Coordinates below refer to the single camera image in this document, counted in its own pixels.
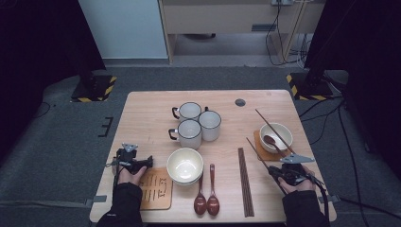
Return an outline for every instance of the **chopsticks in bowl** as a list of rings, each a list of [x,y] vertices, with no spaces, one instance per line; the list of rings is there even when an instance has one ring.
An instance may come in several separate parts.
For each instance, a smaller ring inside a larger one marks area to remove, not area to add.
[[[257,110],[257,113],[263,118],[263,120],[266,122],[266,124],[271,128],[272,131],[274,131],[274,133],[277,135],[277,137],[279,137],[281,139],[281,141],[283,141],[283,143],[286,145],[286,147],[289,149],[289,151],[291,151],[291,153],[295,154],[295,151],[288,145],[288,143],[283,139],[283,137],[281,137],[281,135],[271,126],[271,124],[269,123],[268,120],[266,120],[266,118]]]

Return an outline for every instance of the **wooden chopsticks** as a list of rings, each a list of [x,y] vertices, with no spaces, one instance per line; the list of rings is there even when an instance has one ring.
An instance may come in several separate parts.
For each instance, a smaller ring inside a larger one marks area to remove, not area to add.
[[[253,151],[256,153],[256,156],[259,157],[259,159],[262,161],[263,165],[265,166],[265,168],[268,170],[268,172],[269,172],[269,174],[270,174],[269,167],[268,167],[268,165],[265,163],[265,160],[263,160],[262,157],[260,157],[259,153],[256,151],[256,148],[255,148],[254,145],[251,143],[251,140],[248,139],[248,137],[247,137],[247,140],[248,140],[248,142],[250,143],[251,147],[253,148]],[[280,186],[280,183],[278,182],[278,180],[275,179],[275,178],[273,178],[273,179],[274,179],[274,181],[279,185],[279,187],[280,187],[281,191],[284,193],[284,195],[286,195],[287,192],[283,189],[283,187]]]
[[[245,163],[244,148],[238,149],[239,169],[241,173],[242,199],[244,201],[244,213],[246,217],[254,217],[253,203],[248,179],[247,165]]]
[[[271,126],[269,121],[266,120],[265,117],[263,117],[263,115],[257,109],[255,109],[255,110],[263,118],[263,120],[266,122],[266,124],[268,124],[268,126],[271,128],[271,130],[274,131],[274,133],[277,135],[277,137],[279,137],[281,139],[281,141],[283,141],[283,143],[287,146],[289,151],[291,151],[292,153],[295,153],[295,151],[288,145],[288,143],[283,139],[283,137],[281,137],[281,135]]]

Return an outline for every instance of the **gray carpet floor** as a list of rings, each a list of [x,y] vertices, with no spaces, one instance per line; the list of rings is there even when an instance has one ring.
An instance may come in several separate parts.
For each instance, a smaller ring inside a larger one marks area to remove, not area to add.
[[[85,203],[96,194],[127,95],[131,91],[165,90],[289,90],[286,75],[300,68],[274,67],[120,67],[108,68],[117,81],[108,100],[70,102],[78,77],[49,86],[44,104],[0,169],[0,201],[69,201]],[[301,117],[305,133],[330,193],[400,216],[401,182],[379,154],[365,151],[350,114],[340,107],[342,98],[320,103]],[[294,100],[298,114],[318,101]],[[113,123],[106,137],[106,117]],[[372,208],[361,215],[357,205],[335,203],[334,227],[401,226],[401,220]],[[0,226],[93,226],[90,207],[61,208],[1,206]]]

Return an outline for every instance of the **mug rim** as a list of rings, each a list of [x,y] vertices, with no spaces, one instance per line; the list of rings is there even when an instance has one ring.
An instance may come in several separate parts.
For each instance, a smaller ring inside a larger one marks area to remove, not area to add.
[[[198,125],[200,126],[200,130],[199,130],[199,132],[198,132],[197,135],[194,135],[194,136],[192,136],[192,137],[186,137],[186,136],[183,136],[182,134],[180,134],[180,126],[181,126],[181,124],[184,123],[185,121],[194,121],[194,122],[198,123]],[[178,127],[177,127],[177,133],[178,133],[182,138],[185,138],[185,139],[193,139],[193,138],[196,138],[197,136],[199,136],[199,135],[201,134],[201,123],[199,123],[197,120],[194,120],[194,119],[192,119],[192,118],[191,118],[191,119],[185,119],[184,121],[180,122],[180,124],[178,125]]]
[[[202,116],[203,114],[207,114],[208,112],[209,112],[209,113],[214,113],[214,114],[217,114],[217,115],[218,115],[218,124],[217,124],[216,126],[214,126],[214,127],[206,127],[206,126],[203,126],[203,125],[201,124],[201,116]],[[205,112],[203,112],[203,113],[200,114],[199,123],[200,123],[200,126],[201,126],[202,128],[205,128],[205,129],[208,129],[208,130],[212,130],[212,129],[215,129],[215,128],[217,128],[218,126],[221,125],[221,116],[220,116],[219,113],[217,113],[217,112],[215,112],[215,111],[205,111]]]
[[[198,115],[195,115],[195,116],[185,116],[185,115],[183,115],[183,113],[181,112],[181,109],[186,104],[195,104],[195,105],[197,105],[199,107],[199,109],[200,109],[200,113]],[[193,101],[185,102],[185,103],[183,103],[183,105],[180,106],[180,108],[178,109],[178,112],[180,113],[180,116],[185,118],[185,120],[186,119],[195,119],[195,118],[197,118],[197,117],[199,117],[201,115],[201,105],[196,103],[196,102],[193,102]]]

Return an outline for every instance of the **white enamel mug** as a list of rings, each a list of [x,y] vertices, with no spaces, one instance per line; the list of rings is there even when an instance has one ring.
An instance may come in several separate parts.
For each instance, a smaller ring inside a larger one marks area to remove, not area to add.
[[[200,114],[201,137],[205,141],[214,141],[220,135],[221,117],[217,112],[205,111]]]
[[[173,107],[171,111],[173,112],[173,116],[181,122],[187,119],[198,120],[201,114],[201,106],[195,102],[185,102],[180,108]]]
[[[197,149],[201,146],[201,125],[196,120],[184,120],[177,129],[168,130],[168,134],[170,139],[179,141],[183,148]]]

